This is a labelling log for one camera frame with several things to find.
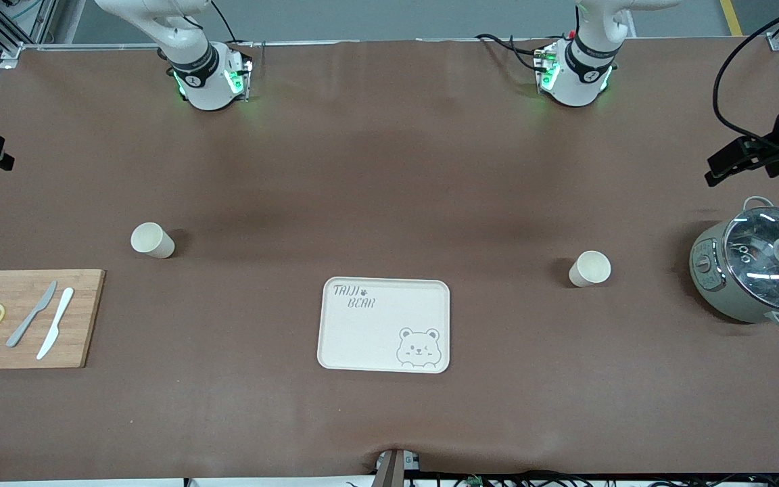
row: gray knife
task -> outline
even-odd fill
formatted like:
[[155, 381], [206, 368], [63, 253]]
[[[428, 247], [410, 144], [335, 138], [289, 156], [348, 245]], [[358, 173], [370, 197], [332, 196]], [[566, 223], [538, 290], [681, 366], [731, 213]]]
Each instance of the gray knife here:
[[35, 304], [34, 309], [32, 309], [30, 314], [28, 314], [28, 317], [26, 317], [20, 326], [14, 330], [8, 339], [8, 342], [5, 343], [6, 346], [16, 346], [16, 344], [20, 343], [20, 339], [24, 333], [26, 333], [28, 325], [32, 323], [32, 320], [34, 320], [34, 318], [38, 315], [38, 312], [44, 311], [44, 308], [46, 308], [53, 299], [53, 293], [56, 293], [56, 281], [52, 281], [52, 283], [50, 283], [50, 287], [47, 287], [47, 291], [44, 293], [44, 296], [41, 296], [41, 301], [39, 301], [38, 304]]

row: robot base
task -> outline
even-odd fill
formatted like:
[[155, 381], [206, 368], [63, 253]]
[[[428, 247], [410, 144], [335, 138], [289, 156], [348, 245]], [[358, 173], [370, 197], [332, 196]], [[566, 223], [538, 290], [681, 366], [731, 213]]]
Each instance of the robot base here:
[[600, 92], [606, 89], [612, 68], [595, 83], [583, 83], [579, 75], [567, 65], [565, 52], [568, 41], [561, 39], [554, 44], [536, 51], [534, 65], [545, 69], [537, 73], [537, 88], [543, 93], [549, 93], [557, 102], [569, 107], [584, 107], [593, 102]]
[[251, 61], [244, 62], [242, 53], [223, 43], [210, 43], [218, 51], [218, 68], [202, 87], [192, 87], [175, 75], [179, 93], [194, 108], [220, 110], [234, 99], [248, 99], [251, 87]]

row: knife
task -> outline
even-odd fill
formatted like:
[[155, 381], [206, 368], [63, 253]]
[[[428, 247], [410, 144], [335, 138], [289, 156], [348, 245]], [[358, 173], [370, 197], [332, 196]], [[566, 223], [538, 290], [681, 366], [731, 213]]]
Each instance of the knife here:
[[59, 321], [62, 320], [62, 315], [65, 314], [65, 308], [68, 307], [68, 303], [71, 302], [71, 296], [73, 295], [73, 287], [65, 287], [65, 290], [62, 291], [62, 299], [59, 299], [59, 308], [56, 309], [56, 316], [53, 317], [53, 324], [50, 325], [50, 331], [47, 332], [47, 338], [44, 339], [44, 343], [41, 345], [41, 350], [38, 350], [38, 357], [35, 357], [35, 360], [39, 361], [41, 358], [44, 358], [44, 355], [50, 351], [53, 343], [55, 343], [56, 338], [59, 336]]
[[44, 308], [46, 308], [50, 303], [50, 300], [53, 299], [53, 293], [55, 292], [56, 281], [52, 281], [52, 283], [50, 283], [50, 287], [47, 287], [47, 291], [44, 292], [44, 296], [41, 296], [41, 301], [39, 301], [38, 304], [35, 304], [34, 309], [30, 312], [30, 314], [28, 314], [28, 317], [26, 317], [20, 326], [11, 334], [8, 342], [5, 343], [6, 346], [16, 346], [16, 344], [20, 342], [22, 335], [24, 335], [24, 333], [26, 333], [26, 329], [28, 329], [28, 325], [32, 323], [32, 320], [34, 320], [34, 317], [38, 314], [38, 312], [44, 311]]

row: bear illustration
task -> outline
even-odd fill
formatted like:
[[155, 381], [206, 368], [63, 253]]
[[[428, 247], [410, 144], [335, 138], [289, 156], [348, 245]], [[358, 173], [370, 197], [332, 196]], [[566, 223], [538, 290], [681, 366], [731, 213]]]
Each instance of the bear illustration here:
[[402, 344], [396, 351], [396, 358], [402, 363], [413, 367], [434, 367], [441, 361], [441, 349], [438, 348], [438, 330], [429, 329], [426, 333], [402, 329], [399, 332]]

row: white plastic knife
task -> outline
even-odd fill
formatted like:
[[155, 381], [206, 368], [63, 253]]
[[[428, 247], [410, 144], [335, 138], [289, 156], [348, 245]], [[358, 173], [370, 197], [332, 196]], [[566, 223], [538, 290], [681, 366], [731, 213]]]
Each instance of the white plastic knife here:
[[59, 308], [56, 309], [53, 324], [50, 325], [50, 331], [47, 332], [47, 338], [44, 339], [44, 343], [41, 345], [41, 350], [38, 351], [38, 357], [35, 357], [35, 360], [39, 361], [41, 358], [44, 358], [44, 355], [50, 351], [53, 343], [56, 342], [56, 338], [59, 336], [59, 321], [62, 320], [62, 315], [65, 314], [65, 309], [68, 307], [68, 303], [71, 302], [71, 296], [73, 295], [73, 287], [65, 287], [65, 290], [62, 291], [62, 298], [59, 299]]

